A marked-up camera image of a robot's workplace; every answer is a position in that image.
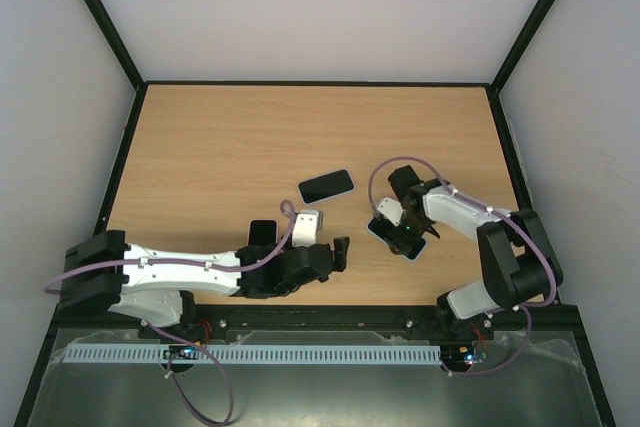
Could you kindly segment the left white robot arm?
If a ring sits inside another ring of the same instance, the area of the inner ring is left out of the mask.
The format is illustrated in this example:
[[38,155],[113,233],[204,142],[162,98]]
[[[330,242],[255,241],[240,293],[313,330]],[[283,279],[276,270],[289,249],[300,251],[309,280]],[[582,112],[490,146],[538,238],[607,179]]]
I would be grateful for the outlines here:
[[349,246],[349,238],[337,237],[331,244],[248,245],[188,254],[145,248],[127,242],[122,231],[105,231],[67,250],[63,277],[54,283],[58,311],[65,317],[112,312],[156,327],[192,323],[199,291],[260,300],[286,297],[344,271]]

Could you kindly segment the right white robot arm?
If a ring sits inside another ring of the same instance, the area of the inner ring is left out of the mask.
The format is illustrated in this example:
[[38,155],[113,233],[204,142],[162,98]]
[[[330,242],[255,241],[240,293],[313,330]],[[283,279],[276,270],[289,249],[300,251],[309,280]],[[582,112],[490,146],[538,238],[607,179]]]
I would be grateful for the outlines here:
[[388,183],[395,198],[381,200],[376,208],[390,225],[384,239],[393,253],[415,257],[425,234],[440,236],[437,223],[478,246],[481,278],[437,299],[436,326],[443,336],[460,337],[483,315],[555,300],[563,274],[533,210],[486,206],[438,178],[421,180],[410,166],[394,170]]

